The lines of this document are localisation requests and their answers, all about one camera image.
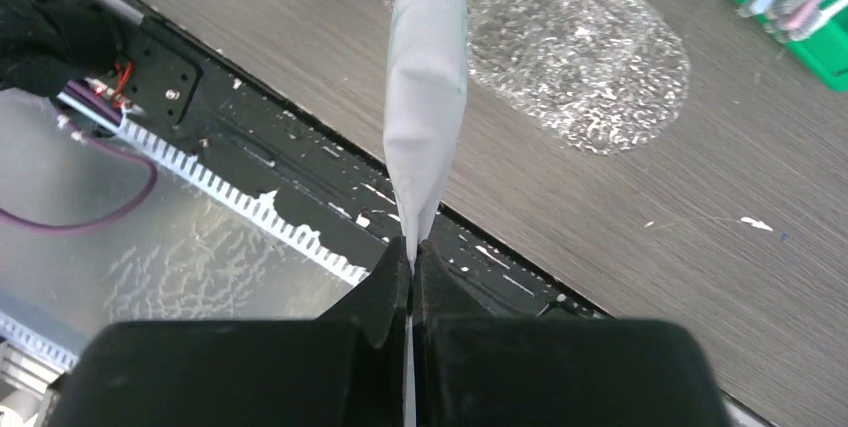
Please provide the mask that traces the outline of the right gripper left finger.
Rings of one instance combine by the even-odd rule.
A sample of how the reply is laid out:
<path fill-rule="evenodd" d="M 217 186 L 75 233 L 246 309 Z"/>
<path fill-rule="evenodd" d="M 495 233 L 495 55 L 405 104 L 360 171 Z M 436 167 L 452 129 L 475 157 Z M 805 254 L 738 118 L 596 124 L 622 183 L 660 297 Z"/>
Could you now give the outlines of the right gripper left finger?
<path fill-rule="evenodd" d="M 319 317 L 343 321 L 355 334 L 343 393 L 333 402 L 342 426 L 404 424 L 410 287 L 405 239 L 395 237 L 373 271 Z"/>

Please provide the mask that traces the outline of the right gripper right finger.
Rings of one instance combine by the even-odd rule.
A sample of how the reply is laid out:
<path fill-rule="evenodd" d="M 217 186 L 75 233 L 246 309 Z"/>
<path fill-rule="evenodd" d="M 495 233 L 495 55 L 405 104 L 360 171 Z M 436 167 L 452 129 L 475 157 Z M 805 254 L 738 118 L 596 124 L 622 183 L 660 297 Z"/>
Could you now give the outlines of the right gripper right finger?
<path fill-rule="evenodd" d="M 411 284 L 414 399 L 418 426 L 496 426 L 497 411 L 473 364 L 474 320 L 488 311 L 453 277 L 435 244 L 418 247 Z"/>

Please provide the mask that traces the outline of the grey green-cap toothpaste tube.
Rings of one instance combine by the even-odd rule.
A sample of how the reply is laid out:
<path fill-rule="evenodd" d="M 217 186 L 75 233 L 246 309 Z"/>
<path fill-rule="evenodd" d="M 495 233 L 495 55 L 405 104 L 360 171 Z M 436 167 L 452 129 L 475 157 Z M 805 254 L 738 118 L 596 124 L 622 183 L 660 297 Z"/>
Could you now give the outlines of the grey green-cap toothpaste tube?
<path fill-rule="evenodd" d="M 447 184 L 468 75 L 467 0 L 394 0 L 383 150 L 410 261 L 429 237 Z"/>

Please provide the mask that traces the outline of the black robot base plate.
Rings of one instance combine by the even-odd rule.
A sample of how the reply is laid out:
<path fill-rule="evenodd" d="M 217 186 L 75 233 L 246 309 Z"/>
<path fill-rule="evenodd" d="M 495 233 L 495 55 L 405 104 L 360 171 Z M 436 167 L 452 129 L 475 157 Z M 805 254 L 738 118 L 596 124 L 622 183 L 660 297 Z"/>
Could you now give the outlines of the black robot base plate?
<path fill-rule="evenodd" d="M 379 0 L 107 0 L 189 62 L 125 94 L 137 121 L 341 255 L 359 279 L 399 234 L 379 161 L 389 12 Z"/>

